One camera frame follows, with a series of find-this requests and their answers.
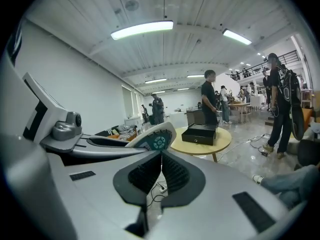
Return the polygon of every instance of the ceiling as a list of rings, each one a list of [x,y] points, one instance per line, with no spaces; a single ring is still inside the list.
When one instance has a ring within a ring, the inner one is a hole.
[[[276,0],[38,0],[26,18],[143,94],[197,88],[204,79],[187,75],[239,67],[294,31]],[[110,36],[121,28],[161,20],[172,20],[173,30],[120,40]],[[224,29],[252,44],[223,36]],[[145,84],[159,78],[168,80]]]

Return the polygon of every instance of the ceiling lamp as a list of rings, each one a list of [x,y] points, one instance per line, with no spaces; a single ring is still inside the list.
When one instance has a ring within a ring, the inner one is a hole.
[[[111,37],[113,38],[113,40],[118,40],[121,38],[126,38],[142,33],[172,30],[173,27],[174,22],[172,20],[155,21],[118,30],[116,32],[111,33]]]
[[[187,78],[203,78],[205,75],[203,74],[190,74],[187,76]]]
[[[145,81],[145,84],[151,84],[151,83],[156,83],[156,82],[162,82],[162,81],[166,81],[166,78],[161,78],[161,79],[155,79],[155,80],[150,80],[150,81]]]
[[[250,40],[244,38],[244,37],[241,36],[241,35],[238,35],[238,34],[232,32],[232,31],[230,31],[229,29],[225,29],[225,30],[222,32],[222,34],[223,34],[224,36],[226,36],[226,37],[235,39],[235,40],[237,40],[237,41],[239,41],[239,42],[241,42],[241,43],[243,43],[243,44],[245,44],[245,45],[247,45],[247,46],[252,43]]]
[[[166,92],[165,90],[161,90],[161,91],[153,92],[152,94],[163,94],[163,93],[165,93],[165,92]]]

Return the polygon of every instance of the black railing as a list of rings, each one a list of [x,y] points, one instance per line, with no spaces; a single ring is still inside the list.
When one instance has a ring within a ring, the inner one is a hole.
[[[280,62],[285,65],[287,65],[289,63],[293,63],[293,62],[298,62],[300,60],[298,57],[298,54],[297,54],[297,50],[290,51],[286,54],[279,56],[278,58],[279,58]],[[267,68],[267,67],[268,67],[268,62],[266,61],[264,63],[255,65],[255,66],[250,67],[248,69],[244,68],[242,70],[242,72],[235,71],[236,73],[234,73],[234,74],[226,74],[226,75],[231,77],[233,80],[238,81],[238,80],[241,80],[244,78],[251,77],[253,75],[260,74],[263,70],[268,71],[269,68]]]

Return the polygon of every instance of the black drawer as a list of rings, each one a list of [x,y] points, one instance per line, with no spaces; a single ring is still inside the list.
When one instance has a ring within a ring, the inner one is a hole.
[[[205,145],[213,145],[216,138],[215,124],[191,124],[181,135],[182,141]]]

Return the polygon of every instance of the shoe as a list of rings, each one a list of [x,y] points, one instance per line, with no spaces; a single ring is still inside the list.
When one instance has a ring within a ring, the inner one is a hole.
[[[267,144],[267,143],[266,143],[266,144],[263,144],[262,147],[263,147],[264,150],[268,151],[269,154],[274,151],[274,147],[273,147],[273,146],[270,146],[270,145]]]
[[[260,185],[261,181],[263,180],[263,178],[264,178],[264,177],[262,177],[262,176],[260,176],[260,175],[257,175],[257,174],[255,174],[255,175],[252,176],[252,180],[253,180],[255,183],[259,184],[259,185]]]
[[[278,159],[284,158],[284,157],[285,157],[285,153],[279,152],[279,153],[276,154],[276,157],[277,157]]]

